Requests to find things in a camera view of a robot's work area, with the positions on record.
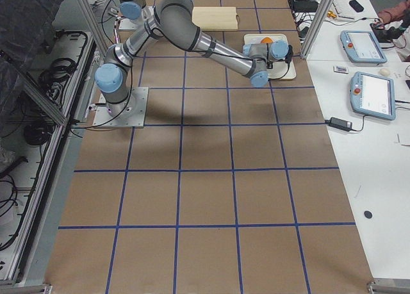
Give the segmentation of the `second grey robot arm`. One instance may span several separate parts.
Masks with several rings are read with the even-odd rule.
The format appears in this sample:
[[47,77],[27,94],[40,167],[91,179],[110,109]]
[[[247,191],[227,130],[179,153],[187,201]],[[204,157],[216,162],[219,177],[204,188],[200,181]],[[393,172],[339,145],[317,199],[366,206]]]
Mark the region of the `second grey robot arm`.
[[128,72],[133,60],[163,37],[183,51],[198,53],[241,74],[257,88],[267,84],[274,62],[291,62],[293,49],[283,40],[246,44],[240,53],[219,42],[193,23],[193,7],[193,0],[162,0],[125,42],[107,49],[104,63],[95,72],[95,82],[109,116],[126,118],[132,114],[136,100],[126,86]]

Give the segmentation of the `metal base plate arm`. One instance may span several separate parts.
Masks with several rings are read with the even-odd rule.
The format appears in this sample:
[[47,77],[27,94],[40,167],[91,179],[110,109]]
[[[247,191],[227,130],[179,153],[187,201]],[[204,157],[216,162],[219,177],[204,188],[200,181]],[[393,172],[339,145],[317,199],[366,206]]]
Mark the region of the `metal base plate arm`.
[[99,96],[93,126],[101,128],[143,128],[149,96],[148,87],[133,87],[131,97],[120,104],[106,103],[103,94]]
[[153,7],[146,6],[142,9],[142,16],[136,20],[122,19],[119,24],[119,31],[134,31],[138,27],[143,26],[144,21],[153,14]]

